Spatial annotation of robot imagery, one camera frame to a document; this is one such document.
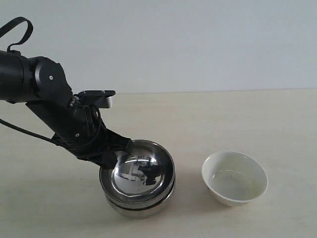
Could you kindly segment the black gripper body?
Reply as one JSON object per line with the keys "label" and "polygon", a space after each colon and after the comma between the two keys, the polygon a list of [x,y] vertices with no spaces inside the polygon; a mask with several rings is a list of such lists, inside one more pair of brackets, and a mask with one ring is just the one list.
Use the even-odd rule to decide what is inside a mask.
{"label": "black gripper body", "polygon": [[99,109],[91,109],[90,112],[92,126],[87,136],[87,142],[80,142],[78,145],[71,145],[70,142],[64,141],[56,133],[52,137],[53,144],[60,146],[74,155],[77,159],[83,161],[102,161],[103,156],[115,156],[115,146],[110,144],[103,135],[109,135]]}

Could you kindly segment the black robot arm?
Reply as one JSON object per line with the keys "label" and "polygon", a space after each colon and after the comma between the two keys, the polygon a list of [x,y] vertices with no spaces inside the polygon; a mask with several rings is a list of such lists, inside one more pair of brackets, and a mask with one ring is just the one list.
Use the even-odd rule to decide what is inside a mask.
{"label": "black robot arm", "polygon": [[117,152],[132,150],[132,140],[108,129],[101,117],[114,95],[113,90],[74,94],[61,64],[49,58],[0,54],[0,98],[24,103],[54,132],[48,142],[107,169],[114,168]]}

